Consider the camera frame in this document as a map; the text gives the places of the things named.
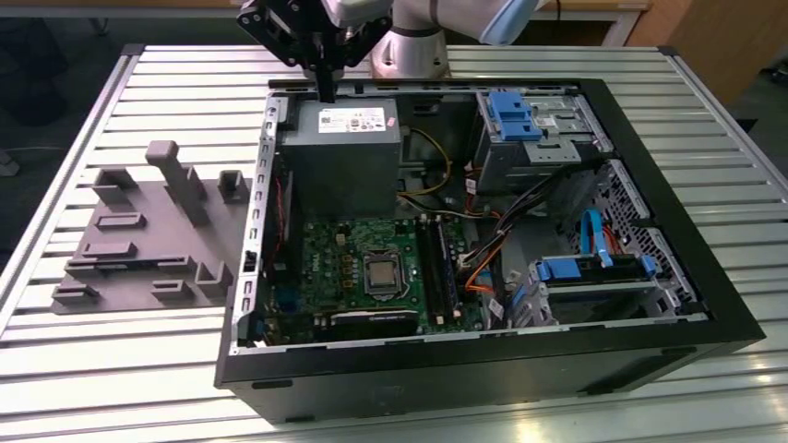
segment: power supply label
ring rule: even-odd
[[[382,108],[322,109],[317,121],[319,134],[385,131]]]

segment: slotted metal worktable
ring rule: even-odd
[[[173,139],[199,177],[251,176],[266,81],[299,77],[259,47],[147,47],[117,63],[0,279],[0,438],[788,439],[788,188],[681,59],[565,47],[453,47],[449,59],[458,78],[606,80],[767,338],[627,394],[274,428],[211,386],[221,308],[47,312],[97,202],[85,186],[98,168],[159,179],[143,148]],[[347,76],[367,76],[367,67]]]

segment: black bezel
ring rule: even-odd
[[[763,332],[735,292],[725,271],[673,194],[631,125],[618,107],[603,81],[597,79],[439,79],[439,80],[343,80],[362,93],[366,86],[419,86],[470,89],[474,86],[537,87],[573,85],[586,97],[602,129],[617,149],[621,162],[645,199],[655,225],[683,268],[697,294],[706,306],[709,321],[633,326],[613,329],[577,328],[566,332],[501,336],[462,341],[406,342],[397,345],[326,349],[314,346],[285,353],[227,355],[230,345],[231,302],[221,331],[217,378],[219,387],[237,381],[270,380],[326,374],[395,370],[435,365],[463,365],[477,362],[538,358],[553,355],[602,353],[633,349],[674,348],[718,344],[717,351],[730,352],[763,338]],[[270,81],[273,90],[283,95],[302,92],[313,85],[306,80]]]

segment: blue latch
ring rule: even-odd
[[[642,270],[645,270],[645,275],[653,277],[655,274],[655,262],[653,261],[651,256],[639,256],[639,264],[642,265]]]
[[[511,298],[511,306],[515,306],[522,297],[525,296],[525,289],[525,285],[521,284],[517,293],[514,293],[514,298]]]
[[[547,258],[543,260],[554,279],[578,279],[579,268],[573,258]]]
[[[542,261],[537,263],[537,276],[539,281],[547,281],[551,279],[550,269],[546,267],[546,263]]]
[[[530,106],[518,92],[494,91],[490,100],[490,117],[501,127],[502,141],[539,141],[541,129],[533,124]]]

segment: ram slot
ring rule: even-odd
[[[441,219],[435,219],[431,222],[431,229],[433,229],[433,238],[438,242],[438,248],[441,252],[441,283],[442,283],[442,305],[445,306],[445,317],[446,318],[458,318],[459,317],[459,310],[458,310],[458,294],[457,294],[457,279],[454,277],[454,264],[451,262],[451,257],[447,249],[447,240],[445,238],[445,233],[442,232],[442,222]]]
[[[445,305],[445,297],[442,297],[441,250],[435,243],[430,224],[426,219],[415,222],[415,245],[421,263],[427,319],[430,324],[442,325],[446,320],[445,312],[449,306]]]

